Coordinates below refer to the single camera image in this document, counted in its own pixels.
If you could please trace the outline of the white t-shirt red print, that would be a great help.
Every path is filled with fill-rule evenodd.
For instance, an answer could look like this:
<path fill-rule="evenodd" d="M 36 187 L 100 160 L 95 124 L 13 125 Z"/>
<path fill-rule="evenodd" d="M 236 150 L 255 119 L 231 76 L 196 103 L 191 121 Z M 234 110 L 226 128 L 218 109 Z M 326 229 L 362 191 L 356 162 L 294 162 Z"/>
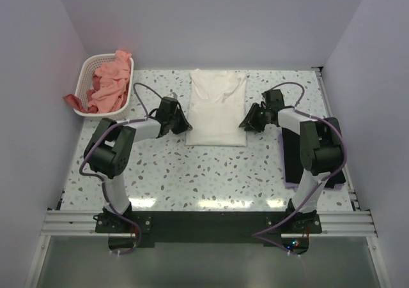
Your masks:
<path fill-rule="evenodd" d="M 234 71 L 191 71 L 187 114 L 192 129 L 188 146 L 245 147 L 247 135 L 239 124 L 245 118 L 247 74 Z"/>

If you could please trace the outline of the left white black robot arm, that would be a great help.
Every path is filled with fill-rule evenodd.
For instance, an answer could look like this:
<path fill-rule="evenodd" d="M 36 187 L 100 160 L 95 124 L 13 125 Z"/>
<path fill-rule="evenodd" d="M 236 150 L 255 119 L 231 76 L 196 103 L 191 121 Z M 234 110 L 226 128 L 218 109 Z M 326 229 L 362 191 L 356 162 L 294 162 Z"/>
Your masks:
<path fill-rule="evenodd" d="M 167 96 L 144 119 L 117 122 L 103 118 L 99 122 L 84 150 L 79 173 L 101 181 L 105 200 L 103 214 L 118 232 L 125 232 L 135 225 L 123 177 L 133 145 L 161 138 L 169 132 L 178 135 L 191 129 L 179 101 Z"/>

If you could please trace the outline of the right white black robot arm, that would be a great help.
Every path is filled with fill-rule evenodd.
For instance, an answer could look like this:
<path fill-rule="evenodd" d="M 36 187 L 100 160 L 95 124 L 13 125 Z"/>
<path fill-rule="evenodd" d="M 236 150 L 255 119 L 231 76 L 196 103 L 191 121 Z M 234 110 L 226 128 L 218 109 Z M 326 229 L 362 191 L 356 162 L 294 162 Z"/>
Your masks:
<path fill-rule="evenodd" d="M 270 89 L 260 104 L 253 103 L 239 124 L 246 132 L 263 132 L 266 125 L 275 125 L 299 136 L 299 158 L 302 177 L 286 216 L 276 226 L 284 225 L 291 232 L 300 232 L 307 220 L 315 217 L 318 199 L 327 181 L 340 173 L 347 154 L 334 117 L 320 118 L 306 114 L 294 106 L 286 106 L 280 90 Z"/>

